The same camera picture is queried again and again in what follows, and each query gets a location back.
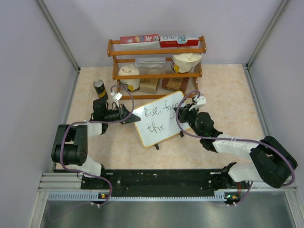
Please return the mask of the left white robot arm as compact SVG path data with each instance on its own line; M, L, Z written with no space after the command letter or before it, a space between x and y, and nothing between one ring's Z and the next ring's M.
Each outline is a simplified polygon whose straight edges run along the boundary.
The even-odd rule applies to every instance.
M93 101L93 113L90 120L73 126L61 124L57 128L51 152L52 161L79 170L85 176L91 177L91 182L97 188L107 185L108 177L102 174L104 166L95 162L88 155L88 138L104 134L109 123L128 124L141 120L132 114L124 104L115 105L112 109L105 99Z

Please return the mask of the yellow framed whiteboard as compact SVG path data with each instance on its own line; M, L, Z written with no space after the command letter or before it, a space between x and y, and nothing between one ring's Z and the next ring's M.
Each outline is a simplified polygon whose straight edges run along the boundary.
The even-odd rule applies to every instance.
M177 91L134 109L133 114L141 118L135 128L145 148L180 134L175 117L170 119L170 115L183 97L184 93Z

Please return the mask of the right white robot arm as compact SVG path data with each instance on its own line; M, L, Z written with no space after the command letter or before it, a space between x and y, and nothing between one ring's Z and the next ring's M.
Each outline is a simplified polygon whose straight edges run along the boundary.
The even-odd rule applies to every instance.
M187 123L194 131L193 137L208 151L227 153L248 159L248 163L237 163L226 167L222 183L233 188L242 181L263 181L273 188L294 182L295 169L298 166L294 157L272 136L257 141L231 137L218 131L209 113L199 112L193 104L174 108L177 124Z

